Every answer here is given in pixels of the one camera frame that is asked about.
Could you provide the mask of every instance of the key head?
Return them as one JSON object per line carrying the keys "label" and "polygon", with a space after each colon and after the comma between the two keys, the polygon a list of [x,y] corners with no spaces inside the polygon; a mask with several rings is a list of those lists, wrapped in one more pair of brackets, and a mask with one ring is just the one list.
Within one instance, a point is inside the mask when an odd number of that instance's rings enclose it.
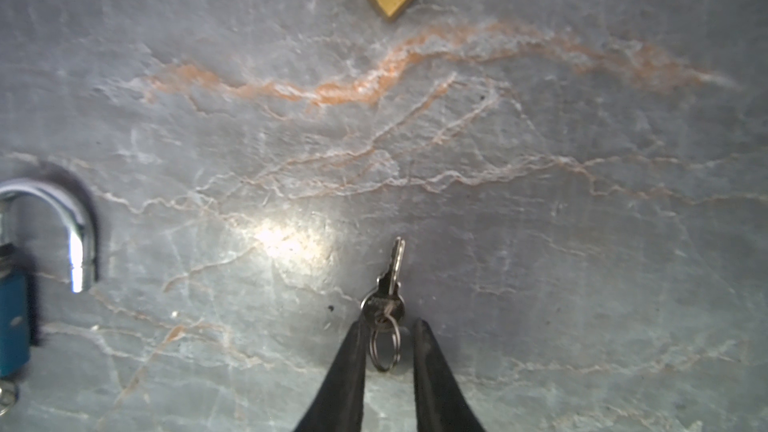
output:
{"label": "key head", "polygon": [[360,309],[368,326],[379,332],[392,330],[392,324],[385,318],[385,315],[392,316],[397,323],[400,323],[402,318],[406,316],[406,303],[400,294],[383,294],[378,288],[372,290],[362,300]]}

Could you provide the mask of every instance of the key blade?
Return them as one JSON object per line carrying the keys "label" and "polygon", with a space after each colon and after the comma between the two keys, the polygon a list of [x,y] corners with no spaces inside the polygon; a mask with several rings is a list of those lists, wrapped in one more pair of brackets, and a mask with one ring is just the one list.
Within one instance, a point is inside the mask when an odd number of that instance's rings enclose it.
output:
{"label": "key blade", "polygon": [[400,267],[402,266],[402,256],[406,251],[406,241],[402,237],[395,239],[395,246],[392,247],[392,259],[389,262],[389,268],[384,275],[379,277],[378,289],[380,294],[386,294],[391,297],[397,295],[398,289],[398,276],[400,275]]}

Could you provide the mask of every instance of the stone countertop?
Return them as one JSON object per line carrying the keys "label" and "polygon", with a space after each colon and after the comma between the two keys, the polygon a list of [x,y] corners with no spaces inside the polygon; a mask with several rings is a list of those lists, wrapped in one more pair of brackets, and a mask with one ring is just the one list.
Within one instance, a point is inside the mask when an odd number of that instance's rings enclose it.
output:
{"label": "stone countertop", "polygon": [[[488,431],[768,429],[768,0],[0,0],[40,347],[2,430],[292,430],[408,241]],[[364,430],[415,430],[412,367]]]}

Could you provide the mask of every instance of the key ring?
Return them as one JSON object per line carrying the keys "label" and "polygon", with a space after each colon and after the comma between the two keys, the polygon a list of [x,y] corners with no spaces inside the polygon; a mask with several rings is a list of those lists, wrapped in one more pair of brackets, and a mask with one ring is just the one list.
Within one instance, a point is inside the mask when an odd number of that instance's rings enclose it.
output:
{"label": "key ring", "polygon": [[379,349],[376,347],[376,340],[379,338],[379,329],[373,329],[371,340],[368,343],[368,353],[371,356],[373,367],[379,372],[389,372],[400,361],[400,329],[397,325],[397,321],[388,313],[384,313],[384,319],[389,321],[392,325],[392,346],[395,348],[395,351],[392,353],[392,362],[388,367],[384,367],[381,361],[379,361]]}
{"label": "key ring", "polygon": [[0,380],[0,415],[8,412],[16,403],[16,384]]}

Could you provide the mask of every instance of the key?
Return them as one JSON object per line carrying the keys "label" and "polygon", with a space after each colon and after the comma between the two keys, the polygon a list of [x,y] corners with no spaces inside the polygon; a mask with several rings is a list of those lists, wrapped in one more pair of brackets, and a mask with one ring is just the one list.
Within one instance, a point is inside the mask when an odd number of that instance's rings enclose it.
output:
{"label": "key", "polygon": [[362,316],[373,331],[390,332],[395,328],[392,322],[398,324],[406,315],[406,303],[397,281],[405,249],[406,241],[396,238],[389,268],[378,277],[376,287],[360,303]]}

